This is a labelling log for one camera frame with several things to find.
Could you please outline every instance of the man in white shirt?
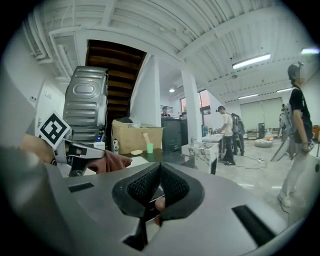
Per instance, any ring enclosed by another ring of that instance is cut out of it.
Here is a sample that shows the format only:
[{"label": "man in white shirt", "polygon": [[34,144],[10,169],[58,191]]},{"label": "man in white shirt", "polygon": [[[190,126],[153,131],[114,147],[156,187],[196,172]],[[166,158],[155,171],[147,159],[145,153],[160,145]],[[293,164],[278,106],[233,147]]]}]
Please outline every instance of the man in white shirt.
[{"label": "man in white shirt", "polygon": [[225,166],[234,166],[234,154],[232,152],[231,143],[232,143],[232,136],[233,136],[233,121],[231,114],[226,112],[226,108],[224,106],[219,106],[216,112],[219,112],[223,116],[223,126],[217,130],[218,133],[221,133],[224,130],[224,140],[225,140],[225,147],[226,152],[224,155],[223,160],[225,161]]}]

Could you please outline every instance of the fluorescent light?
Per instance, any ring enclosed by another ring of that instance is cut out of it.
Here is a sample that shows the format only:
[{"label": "fluorescent light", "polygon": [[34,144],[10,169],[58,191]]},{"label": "fluorescent light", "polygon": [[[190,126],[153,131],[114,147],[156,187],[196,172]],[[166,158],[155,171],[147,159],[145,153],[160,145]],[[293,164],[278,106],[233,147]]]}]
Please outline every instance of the fluorescent light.
[{"label": "fluorescent light", "polygon": [[290,91],[291,89],[292,88],[277,90],[276,93],[282,93],[282,92]]},{"label": "fluorescent light", "polygon": [[250,65],[250,64],[253,64],[253,63],[269,60],[270,57],[271,57],[271,54],[270,53],[266,53],[266,54],[263,54],[263,55],[260,55],[260,56],[257,56],[257,57],[253,57],[253,58],[250,58],[250,59],[246,59],[244,61],[240,61],[240,62],[238,62],[236,64],[233,64],[232,67],[233,67],[234,70],[236,70],[236,69],[242,68],[244,66],[247,66],[247,65]]},{"label": "fluorescent light", "polygon": [[241,100],[241,99],[245,99],[245,98],[250,98],[250,97],[254,97],[254,96],[258,96],[259,94],[252,94],[252,95],[248,95],[248,96],[243,96],[243,97],[239,97],[238,100]]},{"label": "fluorescent light", "polygon": [[320,50],[317,48],[305,48],[302,50],[301,54],[318,54]]}]

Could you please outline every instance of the staircase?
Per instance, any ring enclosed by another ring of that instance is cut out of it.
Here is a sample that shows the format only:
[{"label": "staircase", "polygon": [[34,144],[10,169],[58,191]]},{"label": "staircase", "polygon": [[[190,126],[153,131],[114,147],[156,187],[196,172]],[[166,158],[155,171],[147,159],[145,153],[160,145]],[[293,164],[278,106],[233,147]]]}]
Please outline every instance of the staircase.
[{"label": "staircase", "polygon": [[146,53],[107,41],[89,40],[86,66],[108,69],[107,123],[127,117],[130,99]]}]

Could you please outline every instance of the cardboard box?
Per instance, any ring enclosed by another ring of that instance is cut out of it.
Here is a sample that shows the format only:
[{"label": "cardboard box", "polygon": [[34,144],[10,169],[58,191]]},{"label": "cardboard box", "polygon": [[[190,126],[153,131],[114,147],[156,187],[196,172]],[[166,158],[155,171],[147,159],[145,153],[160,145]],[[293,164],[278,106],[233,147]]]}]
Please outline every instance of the cardboard box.
[{"label": "cardboard box", "polygon": [[119,154],[129,154],[134,150],[147,150],[147,144],[143,136],[147,133],[154,149],[162,148],[162,127],[151,127],[141,124],[141,128],[132,127],[132,123],[123,123],[117,120],[112,121],[112,136],[117,139],[119,145]]}]

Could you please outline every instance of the brown cloth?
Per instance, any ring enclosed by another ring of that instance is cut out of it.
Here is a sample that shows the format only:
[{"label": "brown cloth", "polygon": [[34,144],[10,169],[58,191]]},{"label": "brown cloth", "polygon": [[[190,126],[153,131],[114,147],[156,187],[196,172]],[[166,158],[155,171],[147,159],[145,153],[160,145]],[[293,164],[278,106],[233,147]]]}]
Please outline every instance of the brown cloth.
[{"label": "brown cloth", "polygon": [[102,158],[94,159],[89,162],[87,167],[97,174],[109,173],[122,170],[128,167],[132,159],[123,155],[105,150],[105,155]]}]

